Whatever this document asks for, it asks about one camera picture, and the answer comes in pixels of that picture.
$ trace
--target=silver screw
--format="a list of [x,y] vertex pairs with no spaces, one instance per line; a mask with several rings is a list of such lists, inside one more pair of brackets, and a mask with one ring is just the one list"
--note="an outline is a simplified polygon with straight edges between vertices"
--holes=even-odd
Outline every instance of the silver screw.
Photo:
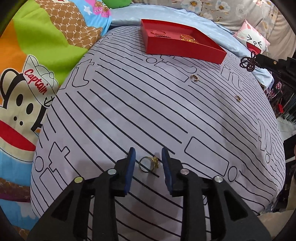
[[83,178],[82,177],[76,177],[74,179],[74,182],[76,182],[76,183],[81,183],[82,181],[83,181]]
[[181,174],[183,174],[183,175],[187,175],[187,174],[189,174],[189,170],[186,169],[186,168],[181,169],[180,172],[181,172]]
[[114,175],[114,174],[116,174],[116,170],[115,169],[109,169],[108,174],[109,175]]
[[223,182],[223,177],[215,176],[214,180],[218,183],[221,183],[221,182]]

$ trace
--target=blue fabric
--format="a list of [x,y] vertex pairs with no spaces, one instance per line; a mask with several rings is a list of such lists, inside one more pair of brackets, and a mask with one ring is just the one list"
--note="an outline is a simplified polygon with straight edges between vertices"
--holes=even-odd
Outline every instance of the blue fabric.
[[31,203],[0,199],[0,206],[13,226],[31,230],[39,220],[33,213]]
[[88,27],[99,28],[102,27],[103,31],[101,36],[105,35],[108,31],[108,28],[111,24],[112,17],[102,17],[101,14],[95,15],[93,11],[93,6],[87,3],[85,0],[71,0],[71,2],[75,3],[80,13],[84,17],[84,21]]
[[[141,25],[141,19],[154,19],[180,23],[197,28],[217,44],[231,51],[239,58],[250,56],[250,51],[232,36],[225,27],[197,16],[185,9],[174,9],[158,5],[131,4],[128,7],[112,9],[111,28],[125,25]],[[264,86],[273,81],[272,75],[266,69],[256,68],[252,72],[255,78]]]
[[11,157],[0,149],[0,177],[21,186],[30,186],[32,162]]

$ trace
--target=red box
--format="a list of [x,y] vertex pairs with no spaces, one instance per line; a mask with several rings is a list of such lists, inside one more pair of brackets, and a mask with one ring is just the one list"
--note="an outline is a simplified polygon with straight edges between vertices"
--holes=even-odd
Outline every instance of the red box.
[[[157,37],[151,33],[153,30],[164,31],[167,37]],[[224,49],[201,31],[183,24],[142,19],[141,31],[146,54],[196,58],[215,64],[221,64],[227,54]],[[182,40],[181,34],[192,36],[197,43]]]

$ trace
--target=monkey ear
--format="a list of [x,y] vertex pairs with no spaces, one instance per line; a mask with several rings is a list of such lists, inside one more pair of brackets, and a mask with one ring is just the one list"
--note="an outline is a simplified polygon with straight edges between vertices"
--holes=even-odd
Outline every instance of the monkey ear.
[[5,99],[5,95],[11,82],[18,74],[19,73],[16,72],[14,69],[6,69],[5,71],[3,71],[0,77],[0,93],[3,99]]

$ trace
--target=pink pillow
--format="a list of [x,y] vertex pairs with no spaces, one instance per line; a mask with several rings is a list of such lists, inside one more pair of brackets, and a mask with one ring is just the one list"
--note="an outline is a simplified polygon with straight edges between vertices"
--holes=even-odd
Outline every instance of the pink pillow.
[[241,28],[233,35],[238,41],[255,54],[263,53],[270,43],[258,31],[244,20]]

